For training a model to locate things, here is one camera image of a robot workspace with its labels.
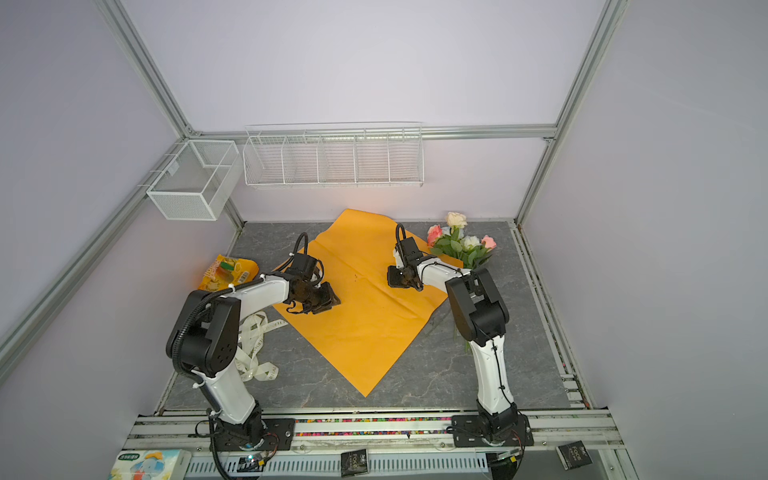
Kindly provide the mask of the orange wrapping paper sheet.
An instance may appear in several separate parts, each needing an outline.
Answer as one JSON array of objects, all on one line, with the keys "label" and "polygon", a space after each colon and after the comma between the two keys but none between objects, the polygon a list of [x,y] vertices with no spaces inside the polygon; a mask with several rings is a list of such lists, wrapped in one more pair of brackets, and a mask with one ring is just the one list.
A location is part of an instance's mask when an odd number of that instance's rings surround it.
[{"label": "orange wrapping paper sheet", "polygon": [[394,264],[396,222],[345,210],[309,244],[340,304],[318,315],[275,307],[363,396],[368,396],[447,300],[444,291],[396,289],[386,274]]}]

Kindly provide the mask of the dark pink fake rose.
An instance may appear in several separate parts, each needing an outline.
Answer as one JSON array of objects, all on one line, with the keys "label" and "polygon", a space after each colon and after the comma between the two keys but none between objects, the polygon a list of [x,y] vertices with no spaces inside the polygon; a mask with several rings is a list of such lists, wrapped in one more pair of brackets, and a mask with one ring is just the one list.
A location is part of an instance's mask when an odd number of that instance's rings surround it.
[{"label": "dark pink fake rose", "polygon": [[427,232],[427,244],[430,248],[434,247],[436,242],[444,235],[444,228],[440,225],[433,225]]}]

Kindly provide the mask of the white fake rose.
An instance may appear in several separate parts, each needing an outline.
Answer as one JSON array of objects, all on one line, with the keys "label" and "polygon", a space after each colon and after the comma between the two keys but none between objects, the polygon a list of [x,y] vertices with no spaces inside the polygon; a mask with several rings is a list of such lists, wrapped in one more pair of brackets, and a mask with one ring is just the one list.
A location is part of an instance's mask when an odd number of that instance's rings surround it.
[{"label": "white fake rose", "polygon": [[461,245],[464,252],[471,252],[480,247],[482,243],[477,236],[465,236],[461,240]]}]

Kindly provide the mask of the cream fake rose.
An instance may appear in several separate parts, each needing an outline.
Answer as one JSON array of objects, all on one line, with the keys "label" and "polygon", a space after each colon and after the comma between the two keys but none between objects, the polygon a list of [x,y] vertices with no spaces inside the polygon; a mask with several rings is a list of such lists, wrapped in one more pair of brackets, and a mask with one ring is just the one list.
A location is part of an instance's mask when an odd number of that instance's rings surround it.
[{"label": "cream fake rose", "polygon": [[467,217],[459,212],[449,212],[445,217],[446,226],[443,233],[449,235],[454,240],[461,240],[464,237],[464,229],[468,225]]}]

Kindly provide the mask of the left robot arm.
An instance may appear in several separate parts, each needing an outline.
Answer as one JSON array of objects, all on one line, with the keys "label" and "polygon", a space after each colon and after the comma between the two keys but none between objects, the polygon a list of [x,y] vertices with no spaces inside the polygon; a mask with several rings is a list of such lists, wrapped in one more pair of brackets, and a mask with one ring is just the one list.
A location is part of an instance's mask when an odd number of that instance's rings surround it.
[{"label": "left robot arm", "polygon": [[217,292],[190,293],[166,343],[175,372],[194,381],[212,408],[213,425],[241,449],[259,449],[268,431],[261,407],[236,367],[240,322],[266,307],[299,305],[319,314],[341,300],[327,281],[278,274]]}]

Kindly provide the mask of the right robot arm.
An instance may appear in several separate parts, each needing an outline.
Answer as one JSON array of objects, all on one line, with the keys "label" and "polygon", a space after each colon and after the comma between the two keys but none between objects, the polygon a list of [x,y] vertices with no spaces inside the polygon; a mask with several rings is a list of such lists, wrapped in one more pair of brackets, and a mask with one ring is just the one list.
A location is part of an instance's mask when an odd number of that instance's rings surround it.
[{"label": "right robot arm", "polygon": [[481,437],[490,444],[510,438],[524,444],[527,425],[514,401],[504,357],[509,312],[490,272],[454,267],[431,255],[404,260],[395,254],[387,282],[392,288],[432,286],[447,294],[455,326],[473,356]]}]

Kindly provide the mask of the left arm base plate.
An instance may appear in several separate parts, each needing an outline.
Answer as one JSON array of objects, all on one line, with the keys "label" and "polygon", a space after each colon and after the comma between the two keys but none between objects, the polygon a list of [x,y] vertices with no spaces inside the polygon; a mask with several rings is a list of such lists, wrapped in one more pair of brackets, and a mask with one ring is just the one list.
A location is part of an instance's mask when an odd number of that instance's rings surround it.
[{"label": "left arm base plate", "polygon": [[295,426],[293,418],[259,418],[238,425],[217,420],[213,444],[218,452],[287,451]]}]

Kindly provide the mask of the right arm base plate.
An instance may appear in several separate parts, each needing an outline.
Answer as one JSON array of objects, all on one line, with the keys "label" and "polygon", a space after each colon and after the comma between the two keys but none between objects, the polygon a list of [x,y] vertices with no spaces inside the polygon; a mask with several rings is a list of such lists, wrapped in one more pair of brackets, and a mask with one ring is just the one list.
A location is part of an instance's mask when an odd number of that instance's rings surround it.
[{"label": "right arm base plate", "polygon": [[459,448],[527,448],[534,445],[529,419],[520,412],[491,417],[481,413],[454,415],[446,432]]}]

